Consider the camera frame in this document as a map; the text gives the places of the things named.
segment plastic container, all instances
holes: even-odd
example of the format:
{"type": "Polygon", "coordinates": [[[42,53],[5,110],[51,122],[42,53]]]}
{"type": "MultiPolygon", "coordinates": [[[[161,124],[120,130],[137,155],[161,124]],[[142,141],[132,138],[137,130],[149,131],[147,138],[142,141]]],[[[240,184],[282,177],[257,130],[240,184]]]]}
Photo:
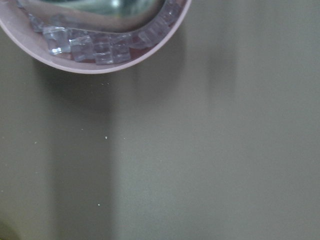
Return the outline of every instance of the plastic container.
{"type": "Polygon", "coordinates": [[[104,74],[119,71],[140,63],[158,51],[176,32],[185,18],[192,0],[186,0],[180,17],[172,26],[165,38],[153,48],[137,50],[136,58],[120,64],[96,65],[94,63],[75,62],[65,56],[51,55],[48,46],[41,34],[30,27],[28,17],[16,6],[14,0],[0,0],[0,26],[6,34],[26,53],[35,59],[54,68],[80,74],[104,74]]]}

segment pink rim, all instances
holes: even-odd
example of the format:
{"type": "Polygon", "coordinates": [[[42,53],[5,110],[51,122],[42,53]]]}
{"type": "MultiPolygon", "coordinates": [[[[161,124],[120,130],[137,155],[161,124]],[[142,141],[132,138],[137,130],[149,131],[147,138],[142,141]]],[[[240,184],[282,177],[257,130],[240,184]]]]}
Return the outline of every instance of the pink rim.
{"type": "Polygon", "coordinates": [[[29,24],[29,21],[27,21],[27,17],[24,14],[22,14],[21,10],[15,6],[16,3],[13,0],[9,2],[8,0],[0,0],[0,26],[5,31],[5,33],[12,39],[13,42],[15,42],[27,54],[39,60],[40,62],[43,62],[56,69],[72,73],[105,74],[123,70],[133,65],[136,65],[150,57],[156,51],[158,51],[177,31],[189,10],[191,2],[192,0],[186,0],[186,4],[183,7],[179,19],[172,27],[171,31],[159,44],[157,44],[155,47],[150,49],[142,56],[120,65],[111,64],[98,66],[93,63],[78,63],[74,62],[73,60],[64,59],[57,56],[51,56],[48,53],[48,50],[44,47],[44,40],[40,38],[37,33],[33,32],[31,29],[29,30],[28,28],[25,28],[28,29],[28,32],[24,30],[24,27],[26,26],[26,24],[29,24]]]}

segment metal object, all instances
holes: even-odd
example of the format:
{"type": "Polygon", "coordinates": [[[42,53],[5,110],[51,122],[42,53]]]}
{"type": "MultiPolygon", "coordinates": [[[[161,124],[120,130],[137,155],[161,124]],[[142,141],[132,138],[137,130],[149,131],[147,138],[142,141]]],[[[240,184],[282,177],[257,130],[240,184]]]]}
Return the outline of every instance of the metal object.
{"type": "Polygon", "coordinates": [[[88,31],[123,33],[146,25],[165,0],[19,0],[45,23],[88,31]]]}

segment gray surface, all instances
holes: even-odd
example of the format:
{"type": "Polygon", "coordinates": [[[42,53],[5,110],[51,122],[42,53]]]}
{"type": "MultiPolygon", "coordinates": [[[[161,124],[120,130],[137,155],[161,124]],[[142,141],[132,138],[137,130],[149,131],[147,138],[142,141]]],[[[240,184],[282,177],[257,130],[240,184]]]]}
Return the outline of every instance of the gray surface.
{"type": "Polygon", "coordinates": [[[195,0],[96,76],[1,31],[0,239],[318,240],[319,23],[318,0],[195,0]]]}

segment shiny metallic object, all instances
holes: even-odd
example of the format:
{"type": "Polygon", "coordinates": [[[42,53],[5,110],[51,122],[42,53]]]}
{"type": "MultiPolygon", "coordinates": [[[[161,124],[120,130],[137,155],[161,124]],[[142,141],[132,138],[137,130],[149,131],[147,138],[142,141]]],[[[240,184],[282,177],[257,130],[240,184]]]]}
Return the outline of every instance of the shiny metallic object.
{"type": "Polygon", "coordinates": [[[150,22],[165,0],[19,0],[32,15],[55,26],[124,33],[150,22]]]}

